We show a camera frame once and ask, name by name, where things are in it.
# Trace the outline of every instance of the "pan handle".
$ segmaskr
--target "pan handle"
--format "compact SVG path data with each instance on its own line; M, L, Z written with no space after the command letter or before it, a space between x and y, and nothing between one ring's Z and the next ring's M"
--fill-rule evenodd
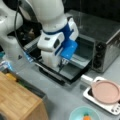
M90 85L90 86L94 83L93 78L90 78L90 77L88 77L86 75L81 76L81 81L88 84L88 85Z

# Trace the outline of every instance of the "kitchen counter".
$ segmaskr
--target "kitchen counter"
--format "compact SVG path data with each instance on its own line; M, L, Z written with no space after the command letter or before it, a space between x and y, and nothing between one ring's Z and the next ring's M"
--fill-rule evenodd
M38 67L33 63L26 64L17 74L46 93L48 97L47 111L50 120L68 120L70 113L80 106L93 108L102 120L120 119L120 115L114 116L85 99L83 97L83 92L87 85L81 82L80 79L71 86L60 86L40 73ZM93 78L102 76L120 84L120 56L105 73L101 74L89 70L86 74Z

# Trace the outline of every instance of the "wooden surface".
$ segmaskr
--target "wooden surface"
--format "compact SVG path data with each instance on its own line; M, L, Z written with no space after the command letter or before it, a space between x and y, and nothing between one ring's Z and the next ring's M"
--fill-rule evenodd
M42 99L0 72L0 113L7 120L48 120Z

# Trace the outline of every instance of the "frying pan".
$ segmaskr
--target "frying pan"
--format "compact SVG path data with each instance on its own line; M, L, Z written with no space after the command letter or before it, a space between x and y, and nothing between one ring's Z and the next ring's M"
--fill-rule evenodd
M103 104L114 104L120 100L120 88L114 82L108 80L94 80L88 76L82 75L81 80L89 84L92 88L94 98Z

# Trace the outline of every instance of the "cable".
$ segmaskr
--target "cable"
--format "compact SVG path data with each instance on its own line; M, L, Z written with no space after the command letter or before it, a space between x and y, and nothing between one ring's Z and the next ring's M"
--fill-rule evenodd
M33 56L31 56L22 46L22 44L20 43L20 40L18 38L17 32L16 32L16 22L17 22L17 15L18 15L18 10L19 10L19 5L20 5L21 0L17 1L17 9L16 9L16 14L15 14L15 20L14 20L14 33L15 33L15 37L16 40L18 42L18 44L20 45L21 49L23 50L23 52L25 52L28 56L30 56L33 60L35 60L35 58Z

